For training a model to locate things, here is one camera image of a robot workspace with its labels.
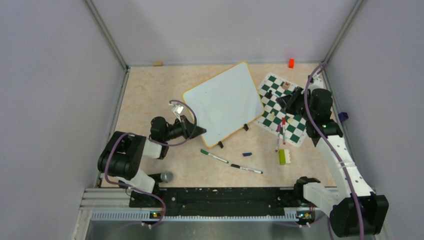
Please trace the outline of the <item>cream chess pawn left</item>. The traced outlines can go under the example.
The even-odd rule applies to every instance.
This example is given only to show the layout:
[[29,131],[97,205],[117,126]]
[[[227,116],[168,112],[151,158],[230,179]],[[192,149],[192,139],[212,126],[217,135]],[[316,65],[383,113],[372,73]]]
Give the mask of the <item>cream chess pawn left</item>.
[[275,113],[274,112],[272,112],[270,115],[269,115],[269,119],[271,120],[271,121],[273,121],[274,119],[275,119]]

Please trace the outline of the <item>green white toy brick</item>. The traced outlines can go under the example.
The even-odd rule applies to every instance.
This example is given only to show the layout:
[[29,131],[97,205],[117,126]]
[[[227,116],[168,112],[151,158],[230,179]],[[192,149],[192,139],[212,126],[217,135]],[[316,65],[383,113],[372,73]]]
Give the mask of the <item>green white toy brick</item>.
[[288,149],[278,150],[278,161],[281,166],[291,163],[291,155]]

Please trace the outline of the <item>orange red small block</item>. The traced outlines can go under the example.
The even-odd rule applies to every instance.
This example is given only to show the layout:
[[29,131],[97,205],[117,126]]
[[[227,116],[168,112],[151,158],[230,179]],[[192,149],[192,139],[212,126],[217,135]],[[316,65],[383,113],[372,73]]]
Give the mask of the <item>orange red small block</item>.
[[294,58],[290,58],[288,61],[288,68],[289,69],[293,69],[295,66],[295,59]]

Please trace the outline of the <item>cream chess pawn right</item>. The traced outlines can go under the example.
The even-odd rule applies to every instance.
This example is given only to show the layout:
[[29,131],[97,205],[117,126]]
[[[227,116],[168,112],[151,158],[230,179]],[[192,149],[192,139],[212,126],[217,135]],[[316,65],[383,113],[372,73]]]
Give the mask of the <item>cream chess pawn right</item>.
[[286,120],[286,122],[287,122],[288,124],[293,124],[294,119],[293,119],[292,117],[288,117],[288,118],[287,118],[287,120]]

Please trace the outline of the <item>black chess piece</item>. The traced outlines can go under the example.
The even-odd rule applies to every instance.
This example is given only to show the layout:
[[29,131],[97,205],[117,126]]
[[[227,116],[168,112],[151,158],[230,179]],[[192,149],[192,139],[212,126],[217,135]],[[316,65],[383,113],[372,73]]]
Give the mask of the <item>black chess piece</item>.
[[268,99],[271,99],[271,98],[272,98],[272,96],[273,96],[273,91],[272,91],[272,90],[269,90],[269,91],[265,94],[265,97],[266,97],[266,98],[268,98]]

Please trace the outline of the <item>green capped marker pen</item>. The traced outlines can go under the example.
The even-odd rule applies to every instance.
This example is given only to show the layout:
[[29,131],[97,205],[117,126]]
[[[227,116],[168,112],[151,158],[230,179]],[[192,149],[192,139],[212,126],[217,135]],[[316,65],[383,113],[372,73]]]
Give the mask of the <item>green capped marker pen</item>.
[[207,155],[207,156],[210,156],[210,157],[212,157],[214,159],[217,159],[217,160],[219,160],[219,161],[221,161],[223,163],[226,163],[226,164],[229,164],[230,163],[228,160],[225,160],[225,159],[223,159],[223,158],[221,158],[219,156],[216,156],[216,155],[214,155],[214,154],[212,154],[212,153],[210,153],[210,152],[208,152],[208,151],[206,151],[204,149],[201,149],[200,152],[202,154],[204,154],[204,155]]

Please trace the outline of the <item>brown white chess piece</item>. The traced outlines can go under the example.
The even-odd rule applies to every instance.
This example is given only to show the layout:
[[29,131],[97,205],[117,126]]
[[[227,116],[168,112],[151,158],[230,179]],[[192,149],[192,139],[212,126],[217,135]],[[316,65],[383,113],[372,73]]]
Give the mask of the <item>brown white chess piece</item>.
[[290,88],[291,84],[289,82],[284,82],[282,85],[282,88],[285,90],[288,90]]

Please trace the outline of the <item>purple small object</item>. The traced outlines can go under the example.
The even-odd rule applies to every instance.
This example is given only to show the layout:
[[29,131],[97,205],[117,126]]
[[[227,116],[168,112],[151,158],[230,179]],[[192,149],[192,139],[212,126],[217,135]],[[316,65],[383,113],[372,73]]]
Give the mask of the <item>purple small object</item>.
[[349,115],[348,115],[348,113],[347,113],[347,112],[340,112],[340,113],[338,114],[338,119],[339,119],[339,121],[340,121],[341,123],[343,123],[344,121],[346,121],[346,120],[348,120],[348,119],[349,119]]

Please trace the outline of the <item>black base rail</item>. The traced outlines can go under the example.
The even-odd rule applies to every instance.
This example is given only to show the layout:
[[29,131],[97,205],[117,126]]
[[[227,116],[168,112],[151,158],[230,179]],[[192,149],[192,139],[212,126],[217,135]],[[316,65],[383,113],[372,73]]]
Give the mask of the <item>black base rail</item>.
[[165,205],[167,217],[274,217],[300,207],[290,187],[159,187],[153,193],[159,199],[133,191],[129,207]]

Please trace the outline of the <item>cream chess pawn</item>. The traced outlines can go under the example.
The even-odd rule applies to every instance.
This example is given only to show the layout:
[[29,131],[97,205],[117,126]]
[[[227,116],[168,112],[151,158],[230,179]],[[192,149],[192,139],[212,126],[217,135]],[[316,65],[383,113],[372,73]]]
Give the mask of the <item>cream chess pawn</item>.
[[270,115],[269,115],[269,119],[271,120],[271,121],[273,121],[274,119],[275,119],[275,113],[274,112],[272,112]]
[[287,118],[287,120],[286,120],[286,122],[287,122],[288,124],[293,124],[294,119],[293,119],[292,117],[288,117],[288,118]]

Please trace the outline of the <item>red capped marker pen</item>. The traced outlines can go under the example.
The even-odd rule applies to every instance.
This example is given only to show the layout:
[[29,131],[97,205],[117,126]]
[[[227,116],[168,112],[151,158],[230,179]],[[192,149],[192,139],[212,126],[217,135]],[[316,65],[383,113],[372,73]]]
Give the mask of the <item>red capped marker pen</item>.
[[282,134],[283,145],[286,145],[285,126],[286,126],[286,119],[285,119],[285,117],[283,117],[282,122],[281,122],[281,134]]

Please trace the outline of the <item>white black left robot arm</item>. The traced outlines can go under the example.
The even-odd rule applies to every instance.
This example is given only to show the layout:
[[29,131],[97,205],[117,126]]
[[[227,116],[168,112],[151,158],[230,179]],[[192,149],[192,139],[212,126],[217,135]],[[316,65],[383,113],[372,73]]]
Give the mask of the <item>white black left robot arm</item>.
[[160,202],[160,193],[155,184],[160,180],[147,175],[140,168],[143,157],[162,160],[168,153],[170,140],[183,137],[185,140],[207,133],[203,127],[191,123],[185,115],[177,118],[173,124],[164,117],[157,116],[151,120],[149,137],[115,131],[99,156],[97,169],[104,173],[107,161],[112,154],[107,175],[116,177],[119,183],[135,187],[142,192],[141,200],[149,207]]

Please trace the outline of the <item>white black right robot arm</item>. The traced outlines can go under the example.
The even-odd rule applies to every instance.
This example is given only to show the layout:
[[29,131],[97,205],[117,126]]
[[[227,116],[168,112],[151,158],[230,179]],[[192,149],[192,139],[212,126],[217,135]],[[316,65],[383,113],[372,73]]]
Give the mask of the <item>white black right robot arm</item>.
[[297,87],[276,102],[286,113],[305,119],[307,136],[326,159],[337,187],[337,193],[332,193],[316,178],[300,177],[294,185],[294,202],[318,207],[337,237],[378,235],[389,202],[366,183],[347,150],[343,132],[331,118],[332,93],[323,88]]

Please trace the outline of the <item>yellow framed whiteboard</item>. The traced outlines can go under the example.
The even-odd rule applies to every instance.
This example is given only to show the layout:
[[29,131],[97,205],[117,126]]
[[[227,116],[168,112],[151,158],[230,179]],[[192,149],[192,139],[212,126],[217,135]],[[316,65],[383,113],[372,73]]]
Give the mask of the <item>yellow framed whiteboard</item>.
[[218,145],[265,112],[246,61],[188,89],[182,99],[192,108],[198,126],[206,129],[201,137],[208,148]]

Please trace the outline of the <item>black capped marker pen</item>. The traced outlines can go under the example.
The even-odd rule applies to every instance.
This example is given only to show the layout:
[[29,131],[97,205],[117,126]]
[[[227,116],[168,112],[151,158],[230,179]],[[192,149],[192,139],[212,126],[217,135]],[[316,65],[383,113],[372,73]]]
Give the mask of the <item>black capped marker pen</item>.
[[241,170],[245,170],[245,171],[249,171],[249,172],[253,172],[257,174],[263,174],[263,171],[261,170],[257,170],[257,169],[253,169],[253,168],[249,168],[249,167],[245,167],[245,166],[241,166],[241,165],[237,165],[233,163],[230,166],[233,168],[237,168],[237,169],[241,169]]

